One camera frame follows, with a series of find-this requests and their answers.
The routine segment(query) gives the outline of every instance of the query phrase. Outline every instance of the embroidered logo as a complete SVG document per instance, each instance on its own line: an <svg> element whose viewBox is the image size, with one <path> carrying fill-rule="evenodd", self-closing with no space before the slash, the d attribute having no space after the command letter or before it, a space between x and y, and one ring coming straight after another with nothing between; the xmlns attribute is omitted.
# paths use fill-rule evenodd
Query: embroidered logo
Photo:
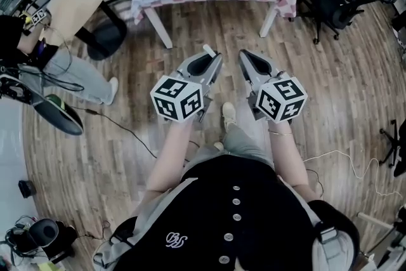
<svg viewBox="0 0 406 271"><path fill-rule="evenodd" d="M170 232L166 235L166 247L167 248L180 248L185 243L185 240L188 239L187 236L179 237L179 233Z"/></svg>

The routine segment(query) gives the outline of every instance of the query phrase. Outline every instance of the white button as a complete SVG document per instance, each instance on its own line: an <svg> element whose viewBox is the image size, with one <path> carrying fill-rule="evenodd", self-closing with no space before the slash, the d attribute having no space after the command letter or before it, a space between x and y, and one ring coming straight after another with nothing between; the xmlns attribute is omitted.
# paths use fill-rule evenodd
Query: white button
<svg viewBox="0 0 406 271"><path fill-rule="evenodd" d="M231 233L227 233L227 234L224 235L224 239L225 239L227 242L231 242L231 241L234 239L234 236L233 236L233 234L231 234Z"/></svg>
<svg viewBox="0 0 406 271"><path fill-rule="evenodd" d="M233 215L233 219L234 219L235 221L240 221L240 220L241 220L241 216L240 216L238 213L235 213L235 214Z"/></svg>
<svg viewBox="0 0 406 271"><path fill-rule="evenodd" d="M228 262L230 262L230 258L226 255L220 256L220 258L218 259L218 261L221 264L227 264Z"/></svg>

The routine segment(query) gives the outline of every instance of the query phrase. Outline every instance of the bracelet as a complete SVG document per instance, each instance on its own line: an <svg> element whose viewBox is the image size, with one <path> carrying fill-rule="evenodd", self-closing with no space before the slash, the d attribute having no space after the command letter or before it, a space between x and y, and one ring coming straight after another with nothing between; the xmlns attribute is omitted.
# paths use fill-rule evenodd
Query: bracelet
<svg viewBox="0 0 406 271"><path fill-rule="evenodd" d="M274 132L274 131L272 131L272 130L268 130L270 133L273 133L274 135L277 135L277 136L291 136L292 135L292 133L279 133L279 132Z"/></svg>

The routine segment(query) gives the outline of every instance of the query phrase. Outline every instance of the shoe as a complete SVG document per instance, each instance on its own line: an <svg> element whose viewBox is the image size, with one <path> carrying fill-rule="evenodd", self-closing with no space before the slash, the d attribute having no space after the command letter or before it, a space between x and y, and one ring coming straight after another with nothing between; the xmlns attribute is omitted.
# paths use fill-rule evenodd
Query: shoe
<svg viewBox="0 0 406 271"><path fill-rule="evenodd" d="M221 152L221 151L224 150L224 145L223 145L222 142L215 142L215 143L213 144L213 146L215 146L215 147L218 149L219 152Z"/></svg>
<svg viewBox="0 0 406 271"><path fill-rule="evenodd" d="M115 94L119 90L119 80L116 77L113 77L109 80L109 83L112 87L112 98L109 102L104 102L105 105L112 105L114 101Z"/></svg>
<svg viewBox="0 0 406 271"><path fill-rule="evenodd" d="M223 104L223 117L224 117L224 128L226 129L226 132L228 132L228 129L230 128L231 124L237 125L237 119L235 116L236 114L234 105L230 102L225 102Z"/></svg>

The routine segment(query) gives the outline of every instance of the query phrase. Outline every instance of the wooden floor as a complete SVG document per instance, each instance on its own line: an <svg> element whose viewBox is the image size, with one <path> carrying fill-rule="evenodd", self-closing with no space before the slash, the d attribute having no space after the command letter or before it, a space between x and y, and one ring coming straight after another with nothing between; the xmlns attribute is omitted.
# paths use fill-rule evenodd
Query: wooden floor
<svg viewBox="0 0 406 271"><path fill-rule="evenodd" d="M104 62L93 62L106 78L117 76L119 92L110 107L92 105L62 91L68 104L88 107L131 128L157 154L168 123L154 112L149 91L163 74L169 74L185 58L210 44L224 56L218 82L212 88L214 101L193 140L203 144L221 137L220 107L231 101L238 123L270 153L267 124L255 122L245 100L249 88L237 61L239 49L264 53L290 74L308 92L303 113L292 124L303 159L331 150L350 154L359 175L373 157L384 157L388 144L380 128L391 128L390 120L405 119L406 74L400 66L398 46L389 21L390 6L374 3L342 31L340 40L323 28L320 44L314 45L313 22L276 18L266 38L258 36L268 4L245 1L208 1L167 5L158 10L173 38L174 47L164 48L147 19L134 26L129 2L117 8L128 22L122 48ZM74 40L72 51L87 60L86 47ZM101 236L101 222L112 229L124 221L139 203L154 159L126 131L108 120L79 111L85 132L67 136L44 122L31 108L24 111L24 144L27 169L35 182L36 204L41 216L72 224L80 234ZM195 145L190 144L189 157ZM354 177L350 162L337 153L306 163L320 175L323 198L350 217L362 236L362 249L376 240L378 230L356 219L363 211L392 222L403 204L397 195L375 193L377 164L372 163L364 180ZM310 173L312 186L315 175ZM400 191L406 196L404 177L392 179L386 166L379 169L381 192ZM100 241L85 237L74 246L76 257L65 260L67 270L91 270L91 254Z"/></svg>

